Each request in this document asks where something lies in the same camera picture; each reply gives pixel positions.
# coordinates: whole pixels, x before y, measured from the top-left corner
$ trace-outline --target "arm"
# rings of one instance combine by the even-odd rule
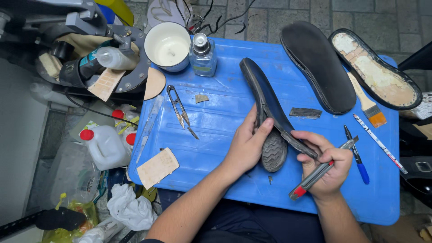
[[[230,185],[258,162],[264,141],[273,128],[273,120],[265,120],[253,135],[256,117],[254,105],[235,131],[224,161],[170,205],[152,225],[146,239],[165,243],[186,243],[194,239]]]
[[[317,161],[305,154],[297,156],[303,164],[303,178],[306,178],[320,163],[335,161],[334,167],[309,189],[318,207],[318,216],[326,242],[370,242],[340,193],[340,187],[347,178],[353,161],[351,151],[335,148],[326,138],[315,133],[306,131],[291,133],[320,155]]]

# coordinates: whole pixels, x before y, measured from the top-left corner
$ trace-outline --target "hand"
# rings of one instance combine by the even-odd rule
[[[245,121],[235,131],[231,146],[222,162],[238,177],[257,164],[264,141],[273,129],[272,118],[267,118],[258,129],[255,128],[256,120],[257,107],[254,105]]]
[[[303,164],[303,178],[306,178],[320,163],[334,160],[334,166],[324,174],[310,189],[315,201],[328,201],[340,194],[340,187],[348,176],[353,162],[353,154],[348,149],[335,148],[324,136],[307,131],[291,131],[291,134],[318,154],[314,160],[305,154],[297,155]]]

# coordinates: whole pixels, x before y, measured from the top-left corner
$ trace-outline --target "blue marker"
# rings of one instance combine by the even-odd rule
[[[343,125],[343,127],[345,128],[346,138],[348,140],[352,139],[353,137],[351,136],[351,133],[349,132],[346,125]],[[368,172],[366,171],[365,165],[362,163],[362,159],[360,159],[360,155],[359,155],[355,145],[353,146],[353,148],[351,150],[353,151],[354,158],[356,159],[357,167],[359,169],[360,175],[362,176],[363,182],[367,185],[367,184],[369,184],[369,175],[368,175]]]

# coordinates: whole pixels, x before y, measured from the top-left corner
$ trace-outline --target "white ceramic mug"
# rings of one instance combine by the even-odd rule
[[[190,46],[189,33],[185,27],[174,22],[155,25],[144,41],[148,59],[170,72],[178,72],[187,67]]]

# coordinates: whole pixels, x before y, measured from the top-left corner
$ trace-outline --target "glass bottle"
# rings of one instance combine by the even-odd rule
[[[216,72],[215,41],[203,33],[197,33],[189,50],[189,61],[196,75],[212,77]]]

